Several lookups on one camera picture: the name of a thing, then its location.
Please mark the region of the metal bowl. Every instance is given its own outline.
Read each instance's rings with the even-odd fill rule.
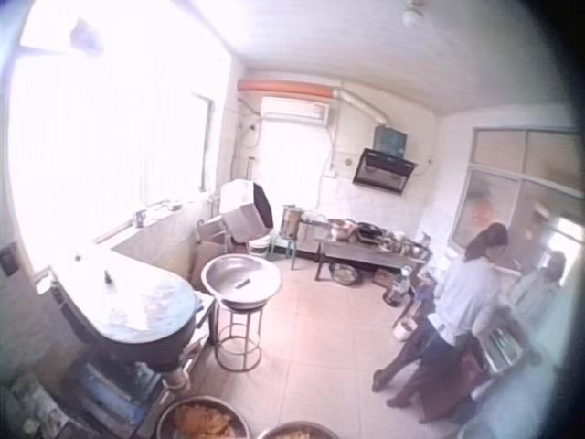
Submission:
[[[158,425],[156,426],[157,439],[186,439],[186,436],[181,434],[181,432],[176,429],[175,422],[173,421],[173,415],[175,414],[177,408],[184,405],[191,407],[195,405],[202,405],[203,407],[216,409],[222,413],[228,414],[231,417],[230,426],[234,429],[236,437],[246,439],[251,438],[248,424],[241,416],[241,414],[239,414],[236,409],[231,407],[227,402],[219,400],[218,398],[212,398],[211,396],[192,396],[190,398],[185,398],[181,401],[177,401],[171,404],[165,410],[165,412],[158,420]]]
[[[303,430],[311,435],[311,439],[339,439],[337,434],[333,433],[327,427],[318,423],[309,423],[308,421],[293,421],[284,423],[278,427],[266,430],[258,436],[258,439],[274,439],[279,434],[291,434],[298,430]]]
[[[347,219],[330,219],[331,236],[338,241],[346,241],[356,229],[356,224]]]
[[[357,284],[361,280],[361,274],[351,265],[345,263],[332,263],[329,265],[331,277],[338,284],[350,286]]]
[[[207,263],[201,281],[228,308],[251,309],[277,294],[282,278],[276,265],[262,258],[224,254]]]

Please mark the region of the woman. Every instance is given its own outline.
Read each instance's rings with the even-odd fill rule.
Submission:
[[[392,399],[388,407],[403,408],[410,398],[437,377],[457,358],[456,347],[472,333],[489,325],[498,307],[498,277],[492,264],[508,244],[503,224],[492,224],[473,239],[462,261],[453,262],[435,289],[436,311],[423,319],[399,355],[383,370],[374,373],[372,391],[381,391],[394,376],[420,359],[419,368]]]

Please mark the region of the machine lid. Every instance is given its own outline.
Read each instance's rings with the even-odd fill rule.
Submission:
[[[83,322],[119,343],[173,335],[200,305],[191,285],[166,270],[89,246],[51,265],[65,299]]]

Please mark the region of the window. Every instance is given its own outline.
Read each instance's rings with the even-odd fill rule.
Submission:
[[[464,248],[489,224],[502,222],[510,244],[498,265],[529,270],[560,250],[566,275],[582,252],[585,224],[583,197],[574,190],[578,140],[564,132],[477,130],[451,242]]]
[[[12,75],[8,164],[34,273],[137,209],[197,197],[211,103],[227,84],[223,48],[172,3],[129,2],[139,15],[82,3],[56,20],[41,14],[58,15],[55,1],[35,3],[22,44],[51,52],[21,56]],[[68,47],[78,16],[98,25],[99,56]]]

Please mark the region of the bright window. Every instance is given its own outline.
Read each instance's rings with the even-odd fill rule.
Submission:
[[[23,35],[53,52],[18,58],[10,84],[11,188],[35,273],[136,209],[202,189],[209,109],[225,93],[229,57],[172,2],[117,3],[39,0]],[[78,18],[99,35],[98,56],[68,47]]]

